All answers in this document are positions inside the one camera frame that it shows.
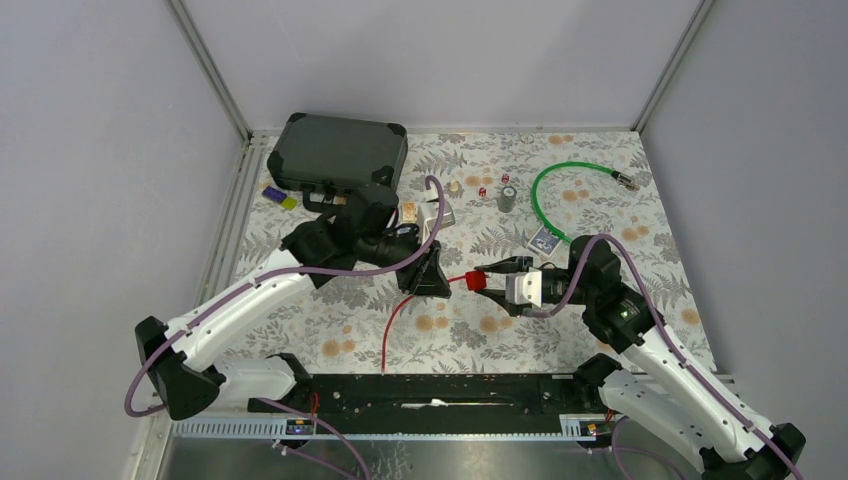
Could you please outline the red cable lock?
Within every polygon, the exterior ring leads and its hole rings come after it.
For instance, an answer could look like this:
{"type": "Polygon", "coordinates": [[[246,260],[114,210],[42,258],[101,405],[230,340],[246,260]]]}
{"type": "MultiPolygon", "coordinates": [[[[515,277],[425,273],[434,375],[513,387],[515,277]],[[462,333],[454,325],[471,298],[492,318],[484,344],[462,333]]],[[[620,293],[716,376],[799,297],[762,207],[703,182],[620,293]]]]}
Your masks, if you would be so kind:
{"type": "Polygon", "coordinates": [[[380,373],[479,370],[474,356],[488,347],[482,324],[490,314],[464,277],[449,284],[453,293],[447,299],[409,295],[394,307],[380,340],[380,373]]]}

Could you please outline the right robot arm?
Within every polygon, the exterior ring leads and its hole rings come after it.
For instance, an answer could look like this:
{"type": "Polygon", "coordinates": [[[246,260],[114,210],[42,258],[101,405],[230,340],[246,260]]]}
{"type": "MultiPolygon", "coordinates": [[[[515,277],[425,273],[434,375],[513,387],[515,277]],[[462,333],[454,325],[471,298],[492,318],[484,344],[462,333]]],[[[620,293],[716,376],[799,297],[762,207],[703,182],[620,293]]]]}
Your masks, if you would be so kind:
{"type": "Polygon", "coordinates": [[[704,479],[802,478],[797,461],[805,436],[791,423],[759,414],[694,357],[612,236],[575,239],[565,268],[536,268],[530,257],[511,257],[475,267],[466,283],[512,317],[547,319],[569,305],[583,307],[590,333],[663,390],[643,386],[619,362],[597,354],[578,369],[583,378],[573,386],[583,410],[605,406],[638,423],[704,479]]]}

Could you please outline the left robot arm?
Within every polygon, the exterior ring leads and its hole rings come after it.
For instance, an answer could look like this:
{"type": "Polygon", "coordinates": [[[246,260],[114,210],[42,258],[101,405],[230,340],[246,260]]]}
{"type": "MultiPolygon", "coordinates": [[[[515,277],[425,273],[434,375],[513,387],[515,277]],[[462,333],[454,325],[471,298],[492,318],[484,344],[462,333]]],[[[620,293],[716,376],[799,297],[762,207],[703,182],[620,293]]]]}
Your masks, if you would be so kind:
{"type": "Polygon", "coordinates": [[[125,394],[125,413],[140,418],[164,410],[185,420],[211,406],[259,398],[288,411],[304,407],[311,387],[289,360],[230,358],[225,351],[286,301],[335,278],[393,274],[408,295],[449,297],[436,239],[448,203],[435,176],[425,186],[433,210],[421,223],[393,225],[400,215],[395,191],[368,184],[336,210],[298,225],[242,280],[207,302],[167,322],[153,316],[139,322],[141,367],[125,394]]]}

